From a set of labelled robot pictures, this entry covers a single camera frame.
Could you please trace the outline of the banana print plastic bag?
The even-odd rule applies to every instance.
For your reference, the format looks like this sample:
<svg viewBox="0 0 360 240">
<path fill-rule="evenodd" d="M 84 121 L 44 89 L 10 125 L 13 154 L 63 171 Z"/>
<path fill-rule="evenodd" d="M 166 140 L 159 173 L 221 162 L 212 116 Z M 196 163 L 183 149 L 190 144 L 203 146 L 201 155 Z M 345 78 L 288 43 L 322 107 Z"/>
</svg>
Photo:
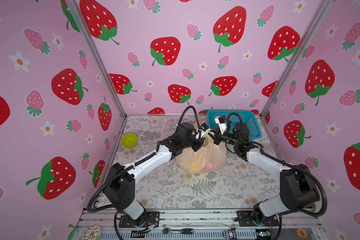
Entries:
<svg viewBox="0 0 360 240">
<path fill-rule="evenodd" d="M 184 149 L 175 158 L 176 164 L 191 173 L 209 173 L 222 169 L 227 162 L 227 150 L 224 143 L 214 144 L 214 140 L 206 134 L 202 147 L 194 152 L 192 148 Z"/>
</svg>

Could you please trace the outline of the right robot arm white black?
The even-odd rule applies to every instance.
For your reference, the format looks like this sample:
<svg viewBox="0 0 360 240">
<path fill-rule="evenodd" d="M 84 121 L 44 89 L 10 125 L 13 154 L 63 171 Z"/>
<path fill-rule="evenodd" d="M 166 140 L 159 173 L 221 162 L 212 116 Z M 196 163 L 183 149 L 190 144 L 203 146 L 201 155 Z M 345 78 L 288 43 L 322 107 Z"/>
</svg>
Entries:
<svg viewBox="0 0 360 240">
<path fill-rule="evenodd" d="M 252 220 L 264 225 L 276 215 L 301 212 L 311 217 L 323 216 L 328 208 L 328 199 L 319 180 L 303 164 L 293 165 L 265 152 L 264 146 L 249 140 L 249 128 L 238 122 L 230 132 L 231 121 L 224 116 L 215 120 L 218 128 L 211 135 L 217 145 L 224 142 L 233 147 L 233 152 L 244 161 L 257 165 L 274 176 L 280 183 L 280 192 L 253 207 Z"/>
</svg>

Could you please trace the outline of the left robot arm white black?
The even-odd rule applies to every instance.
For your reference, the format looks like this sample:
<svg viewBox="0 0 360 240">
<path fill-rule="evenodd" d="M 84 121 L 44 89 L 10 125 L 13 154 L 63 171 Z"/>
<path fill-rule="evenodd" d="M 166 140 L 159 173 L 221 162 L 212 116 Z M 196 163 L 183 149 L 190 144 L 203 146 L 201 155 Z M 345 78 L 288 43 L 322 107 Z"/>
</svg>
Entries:
<svg viewBox="0 0 360 240">
<path fill-rule="evenodd" d="M 96 213 L 114 208 L 133 220 L 134 226 L 142 226 L 147 219 L 147 211 L 136 199 L 136 184 L 157 167 L 179 156 L 183 150 L 192 148 L 197 152 L 204 143 L 205 129 L 200 125 L 196 108 L 186 107 L 175 132 L 158 141 L 153 151 L 129 164 L 112 165 L 105 183 L 91 197 L 87 211 Z"/>
</svg>

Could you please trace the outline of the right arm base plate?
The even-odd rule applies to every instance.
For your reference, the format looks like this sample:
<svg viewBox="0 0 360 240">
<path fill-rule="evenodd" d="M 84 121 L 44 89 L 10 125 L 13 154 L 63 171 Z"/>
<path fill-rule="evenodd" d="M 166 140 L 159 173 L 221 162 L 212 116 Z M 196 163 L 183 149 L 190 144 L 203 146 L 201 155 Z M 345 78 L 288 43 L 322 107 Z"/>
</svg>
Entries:
<svg viewBox="0 0 360 240">
<path fill-rule="evenodd" d="M 241 227 L 278 227 L 279 221 L 276 215 L 265 217 L 261 213 L 253 211 L 237 211 L 236 221 Z"/>
</svg>

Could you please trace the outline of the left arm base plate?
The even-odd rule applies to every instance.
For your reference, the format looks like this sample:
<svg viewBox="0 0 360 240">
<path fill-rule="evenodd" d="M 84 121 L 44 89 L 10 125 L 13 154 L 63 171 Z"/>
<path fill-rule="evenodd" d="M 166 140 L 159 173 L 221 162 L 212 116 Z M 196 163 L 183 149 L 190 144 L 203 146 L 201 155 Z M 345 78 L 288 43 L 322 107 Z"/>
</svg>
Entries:
<svg viewBox="0 0 360 240">
<path fill-rule="evenodd" d="M 120 228 L 147 228 L 149 226 L 157 227 L 160 222 L 160 212 L 145 211 L 136 220 L 132 219 L 129 215 L 122 215 L 120 217 L 118 227 Z"/>
</svg>

